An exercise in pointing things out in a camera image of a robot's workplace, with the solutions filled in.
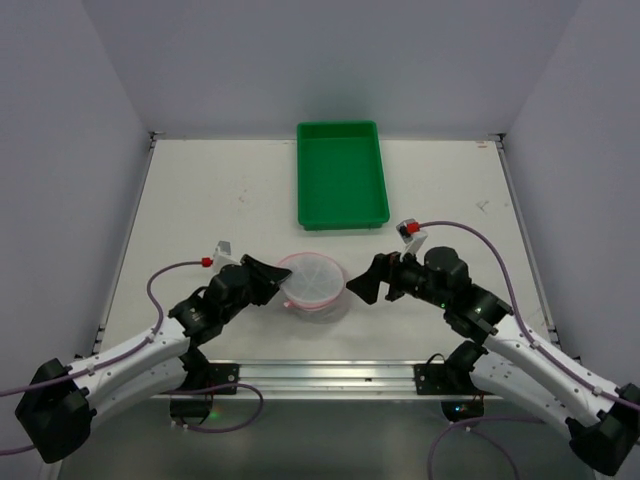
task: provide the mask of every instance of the white wall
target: white wall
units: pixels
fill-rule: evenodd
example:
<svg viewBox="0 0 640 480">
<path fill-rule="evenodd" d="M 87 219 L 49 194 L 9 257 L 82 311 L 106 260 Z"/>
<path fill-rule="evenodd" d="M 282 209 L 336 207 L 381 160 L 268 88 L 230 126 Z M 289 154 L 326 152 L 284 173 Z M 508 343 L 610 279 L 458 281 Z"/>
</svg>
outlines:
<svg viewBox="0 0 640 480">
<path fill-rule="evenodd" d="M 638 19 L 635 0 L 586 0 L 506 142 L 563 345 L 597 372 L 636 385 Z M 638 471 L 640 452 L 620 478 L 637 479 Z"/>
<path fill-rule="evenodd" d="M 383 135 L 505 132 L 579 0 L 85 0 L 145 123 L 286 135 L 371 118 Z"/>
<path fill-rule="evenodd" d="M 146 170 L 147 134 L 79 1 L 0 5 L 0 390 L 86 353 Z M 29 442 L 0 401 L 0 450 Z M 0 478 L 34 478 L 30 452 Z"/>
</svg>

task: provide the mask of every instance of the round container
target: round container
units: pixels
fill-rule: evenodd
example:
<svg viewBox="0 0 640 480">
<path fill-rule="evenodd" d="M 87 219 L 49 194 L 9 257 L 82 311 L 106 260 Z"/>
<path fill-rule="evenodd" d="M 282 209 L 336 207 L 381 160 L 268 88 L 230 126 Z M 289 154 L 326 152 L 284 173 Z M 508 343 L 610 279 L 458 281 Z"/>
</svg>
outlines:
<svg viewBox="0 0 640 480">
<path fill-rule="evenodd" d="M 344 290 L 345 279 L 340 265 L 319 253 L 296 253 L 284 258 L 279 267 L 293 274 L 280 285 L 287 307 L 305 312 L 319 312 L 331 306 Z"/>
</svg>

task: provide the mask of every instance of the tabletop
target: tabletop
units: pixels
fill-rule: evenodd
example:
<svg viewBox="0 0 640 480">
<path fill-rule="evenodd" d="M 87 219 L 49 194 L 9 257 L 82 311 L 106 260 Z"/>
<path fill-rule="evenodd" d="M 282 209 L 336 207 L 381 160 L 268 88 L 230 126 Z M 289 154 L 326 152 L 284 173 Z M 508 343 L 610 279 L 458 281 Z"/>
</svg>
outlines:
<svg viewBox="0 0 640 480">
<path fill-rule="evenodd" d="M 505 259 L 525 320 L 548 338 L 545 315 L 494 142 L 381 140 L 391 220 L 380 229 L 308 232 L 297 223 L 294 140 L 159 140 L 116 287 L 102 350 L 152 325 L 147 279 L 175 262 L 211 256 L 219 240 L 233 254 L 269 264 L 303 251 L 335 259 L 348 277 L 377 253 L 401 250 L 395 225 L 452 220 L 484 233 Z M 508 301 L 498 264 L 477 238 L 433 227 L 423 246 L 455 248 L 473 281 Z M 169 310 L 211 270 L 184 267 L 154 284 Z M 343 294 L 346 313 L 305 320 L 281 298 L 250 306 L 200 349 L 217 360 L 417 360 L 449 354 L 463 339 L 442 311 L 413 298 L 368 306 Z"/>
</svg>

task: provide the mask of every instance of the wire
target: wire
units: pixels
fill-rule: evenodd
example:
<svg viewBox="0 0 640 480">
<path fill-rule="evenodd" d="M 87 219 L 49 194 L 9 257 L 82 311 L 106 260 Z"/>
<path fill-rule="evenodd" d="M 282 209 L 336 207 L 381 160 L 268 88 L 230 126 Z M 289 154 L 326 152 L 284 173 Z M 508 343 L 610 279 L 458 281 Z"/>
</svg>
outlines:
<svg viewBox="0 0 640 480">
<path fill-rule="evenodd" d="M 516 462 L 513 461 L 513 458 L 511 457 L 511 455 L 509 455 L 509 452 L 507 452 L 507 450 L 502 445 L 500 445 L 498 442 L 496 442 L 493 438 L 488 436 L 486 433 L 478 432 L 477 430 L 469 430 L 469 433 L 473 433 L 474 435 L 485 439 L 487 442 L 493 445 L 496 448 L 496 450 L 502 453 L 504 458 L 506 458 L 507 461 L 509 462 L 509 465 L 511 465 L 511 469 L 513 470 L 513 476 L 515 477 L 516 480 L 520 480 L 520 472 L 518 471 L 518 466 L 516 465 Z"/>
<path fill-rule="evenodd" d="M 426 223 L 421 223 L 420 224 L 420 228 L 435 227 L 435 226 L 456 227 L 456 228 L 460 228 L 462 230 L 466 230 L 467 232 L 470 232 L 473 235 L 475 235 L 476 237 L 478 237 L 480 240 L 482 240 L 482 242 L 487 247 L 489 247 L 489 250 L 491 250 L 491 252 L 493 253 L 494 257 L 498 261 L 498 264 L 500 265 L 500 270 L 502 271 L 502 275 L 504 277 L 504 281 L 505 281 L 505 283 L 507 285 L 507 291 L 509 292 L 509 299 L 511 300 L 511 306 L 513 308 L 513 314 L 515 316 L 515 319 L 516 319 L 516 322 L 518 324 L 518 327 L 520 328 L 520 331 L 522 332 L 524 337 L 527 339 L 527 341 L 529 343 L 534 343 L 535 339 L 529 333 L 529 330 L 528 330 L 524 320 L 522 319 L 522 314 L 520 313 L 520 308 L 518 307 L 518 302 L 516 301 L 516 294 L 515 294 L 515 291 L 514 291 L 514 288 L 513 288 L 513 283 L 511 282 L 511 277 L 510 277 L 509 272 L 507 270 L 507 266 L 504 263 L 504 260 L 502 259 L 502 256 L 500 255 L 500 253 L 498 252 L 496 247 L 482 233 L 480 233 L 476 229 L 471 228 L 471 227 L 469 227 L 467 225 L 464 225 L 462 223 L 450 222 L 448 220 L 437 220 L 437 221 L 434 221 L 434 222 L 426 222 Z M 580 375 L 574 373 L 573 370 L 571 370 L 570 368 L 565 366 L 560 360 L 558 360 L 556 357 L 554 357 L 553 354 L 550 353 L 548 350 L 546 350 L 544 347 L 539 346 L 537 348 L 537 351 L 539 351 L 540 354 L 542 354 L 543 357 L 545 357 L 547 360 L 549 360 L 549 362 L 551 362 L 553 365 L 555 365 L 559 370 L 564 372 L 566 375 L 568 375 L 572 380 L 574 380 L 578 384 L 582 385 L 583 387 L 585 387 L 585 388 L 587 388 L 587 389 L 589 389 L 591 391 L 593 391 L 596 388 L 595 385 L 592 385 L 591 383 L 587 382 L 582 377 L 580 377 Z M 622 399 L 622 398 L 620 398 L 620 397 L 618 397 L 618 396 L 616 396 L 614 394 L 611 394 L 609 392 L 604 392 L 603 391 L 603 392 L 600 393 L 600 395 L 602 397 L 606 398 L 607 400 L 619 403 L 621 405 L 624 405 L 625 407 L 628 407 L 628 408 L 630 408 L 632 410 L 640 412 L 640 405 L 636 405 L 635 403 L 629 402 L 628 400 L 624 400 L 624 399 Z"/>
<path fill-rule="evenodd" d="M 425 373 L 426 373 L 426 374 L 427 374 L 427 376 L 429 377 L 429 381 L 430 381 L 431 383 L 433 383 L 433 384 L 436 384 L 436 383 L 437 383 L 437 381 L 434 381 L 434 380 L 433 380 L 433 377 L 431 376 L 431 374 L 432 374 L 433 372 L 432 372 L 432 371 L 431 371 L 431 369 L 429 368 L 429 365 L 431 365 L 431 362 L 433 362 L 433 361 L 436 359 L 436 357 L 440 357 L 440 358 L 442 358 L 442 360 L 443 360 L 443 361 L 446 361 L 446 358 L 444 358 L 444 355 L 442 355 L 441 353 L 434 353 L 433 355 L 431 355 L 431 356 L 429 357 L 429 359 L 428 359 L 428 360 L 425 362 L 425 364 L 424 364 Z"/>
<path fill-rule="evenodd" d="M 441 353 L 434 353 L 434 354 L 433 354 L 433 355 L 431 355 L 431 356 L 429 357 L 429 359 L 425 362 L 424 366 L 425 366 L 425 367 L 428 367 L 429 365 L 431 365 L 431 362 L 433 362 L 433 361 L 436 359 L 436 357 L 440 357 L 440 358 L 442 358 L 442 360 L 443 360 L 443 361 L 444 361 L 444 360 L 446 360 L 446 358 L 444 358 L 444 355 L 442 355 Z"/>
<path fill-rule="evenodd" d="M 27 445 L 26 447 L 10 448 L 9 450 L 0 450 L 0 457 L 8 457 L 9 455 L 17 455 L 18 453 L 29 452 L 36 447 Z"/>
<path fill-rule="evenodd" d="M 151 275 L 151 277 L 149 277 L 149 280 L 147 281 L 147 296 L 149 297 L 149 300 L 151 300 L 151 303 L 153 303 L 154 307 L 156 307 L 156 311 L 158 312 L 158 320 L 156 321 L 155 325 L 152 328 L 152 333 L 155 335 L 158 333 L 158 331 L 160 330 L 160 327 L 162 327 L 162 322 L 164 320 L 164 312 L 162 311 L 162 306 L 160 305 L 160 302 L 158 302 L 158 300 L 156 299 L 155 295 L 153 294 L 153 292 L 151 291 L 151 285 L 153 284 L 153 281 L 158 278 L 160 275 L 162 275 L 165 272 L 168 272 L 169 270 L 173 270 L 174 268 L 179 268 L 179 267 L 184 267 L 187 265 L 202 265 L 201 261 L 189 261 L 189 262 L 179 262 L 179 263 L 174 263 L 172 265 L 168 265 L 164 268 L 161 268 L 160 270 L 158 270 L 156 273 L 154 273 L 153 275 Z M 112 359 L 106 360 L 102 363 L 98 363 L 95 365 L 95 370 L 100 370 L 102 368 L 106 368 L 109 367 L 111 365 L 113 365 L 114 363 L 119 362 L 120 360 L 124 360 L 125 358 L 130 357 L 131 355 L 139 352 L 145 345 L 147 345 L 148 343 L 150 343 L 151 340 L 149 340 L 148 338 L 145 338 L 142 342 L 140 342 L 138 345 L 136 345 L 135 347 L 131 348 L 130 350 L 116 356 L 113 357 Z M 53 380 L 47 380 L 45 382 L 39 382 L 39 383 L 34 383 L 31 385 L 27 385 L 24 387 L 16 387 L 16 388 L 10 388 L 8 390 L 4 390 L 4 391 L 0 391 L 0 398 L 2 397 L 9 397 L 11 395 L 17 395 L 19 393 L 25 393 L 25 392 L 31 392 L 34 390 L 39 390 L 41 388 L 46 388 L 46 387 L 50 387 L 52 385 L 58 385 L 60 383 L 64 383 L 64 382 L 68 382 L 69 380 L 73 380 L 76 379 L 78 377 L 81 377 L 83 375 L 86 375 L 87 373 L 89 373 L 88 369 L 84 369 L 84 370 L 79 370 L 77 372 L 74 372 L 72 374 L 66 375 L 64 377 L 60 377 L 60 378 L 55 378 Z M 33 450 L 35 448 L 35 446 L 33 445 L 29 445 L 26 447 L 19 447 L 19 448 L 12 448 L 12 449 L 8 449 L 8 450 L 0 450 L 0 457 L 4 457 L 4 456 L 8 456 L 8 455 L 17 455 L 19 453 L 24 453 L 24 452 L 28 452 L 29 450 Z"/>
<path fill-rule="evenodd" d="M 491 417 L 477 417 L 477 418 L 470 418 L 468 420 L 461 420 L 457 423 L 451 424 L 449 425 L 447 428 L 445 428 L 440 435 L 438 435 L 438 437 L 433 441 L 433 443 L 431 444 L 431 447 L 429 448 L 429 455 L 427 457 L 427 476 L 429 478 L 429 480 L 434 480 L 435 476 L 433 473 L 433 459 L 435 457 L 435 453 L 436 453 L 436 449 L 438 448 L 438 445 L 440 444 L 440 442 L 442 441 L 442 439 L 444 437 L 446 437 L 449 433 L 451 433 L 453 430 L 457 429 L 457 428 L 462 428 L 462 427 L 471 427 L 473 425 L 475 425 L 478 422 L 521 422 L 521 423 L 535 423 L 535 424 L 543 424 L 544 422 L 536 417 L 531 417 L 531 416 L 524 416 L 524 415 L 495 415 L 495 416 L 491 416 Z M 509 464 L 511 465 L 511 467 L 513 468 L 514 474 L 516 479 L 520 479 L 520 474 L 516 468 L 516 465 L 513 461 L 513 459 L 511 458 L 511 456 L 507 453 L 507 451 L 501 447 L 495 440 L 491 439 L 490 437 L 487 437 L 486 435 L 481 434 L 480 432 L 473 432 L 476 435 L 484 438 L 485 440 L 487 440 L 489 443 L 491 443 L 494 447 L 496 447 L 498 450 L 500 450 L 500 452 L 502 452 L 505 457 L 507 458 L 507 460 L 509 461 Z"/>
<path fill-rule="evenodd" d="M 260 413 L 262 412 L 262 408 L 264 407 L 264 397 L 262 396 L 262 392 L 260 392 L 260 390 L 258 390 L 253 385 L 247 385 L 246 383 L 223 383 L 222 385 L 216 385 L 215 387 L 202 388 L 200 390 L 170 390 L 165 393 L 168 393 L 169 395 L 203 395 L 211 392 L 217 392 L 219 390 L 224 390 L 225 388 L 229 388 L 229 387 L 246 388 L 247 390 L 251 390 L 253 393 L 258 395 L 258 399 L 260 400 L 258 403 L 258 408 L 256 408 L 256 411 L 253 412 L 253 414 L 247 420 L 237 425 L 234 425 L 232 427 L 225 427 L 225 428 L 205 428 L 197 425 L 187 425 L 184 421 L 182 421 L 182 419 L 181 419 L 181 423 L 179 423 L 180 426 L 184 426 L 188 430 L 192 430 L 194 432 L 229 433 L 229 432 L 235 432 L 244 427 L 248 427 L 258 418 L 258 416 L 260 416 Z"/>
</svg>

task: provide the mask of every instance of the black bracket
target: black bracket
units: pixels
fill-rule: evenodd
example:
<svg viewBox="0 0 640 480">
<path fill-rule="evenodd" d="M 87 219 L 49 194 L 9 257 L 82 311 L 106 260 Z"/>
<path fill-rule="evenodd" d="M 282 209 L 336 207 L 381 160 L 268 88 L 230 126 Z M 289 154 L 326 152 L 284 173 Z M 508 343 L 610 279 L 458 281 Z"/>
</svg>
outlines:
<svg viewBox="0 0 640 480">
<path fill-rule="evenodd" d="M 237 363 L 211 363 L 209 364 L 209 379 L 213 385 L 225 383 L 237 383 L 240 379 L 240 365 Z M 235 395 L 238 387 L 229 387 L 218 390 L 216 395 Z"/>
<path fill-rule="evenodd" d="M 192 356 L 188 360 L 200 360 L 199 357 L 199 355 L 193 355 L 192 352 Z M 240 365 L 237 363 L 207 363 L 204 370 L 201 367 L 198 371 L 200 372 L 199 375 L 187 377 L 189 381 L 178 390 L 200 390 L 215 385 L 224 385 L 225 383 L 237 383 L 240 378 Z M 216 395 L 235 395 L 237 391 L 238 387 L 223 388 L 217 390 L 212 395 L 212 398 L 215 398 Z M 204 421 L 211 413 L 212 406 L 211 398 L 188 399 L 173 397 L 169 402 L 169 415 L 174 420 L 184 421 L 184 418 L 202 418 Z"/>
<path fill-rule="evenodd" d="M 443 363 L 419 363 L 413 366 L 413 380 L 418 395 L 482 395 L 471 382 L 456 385 L 449 380 L 447 367 Z"/>
</svg>

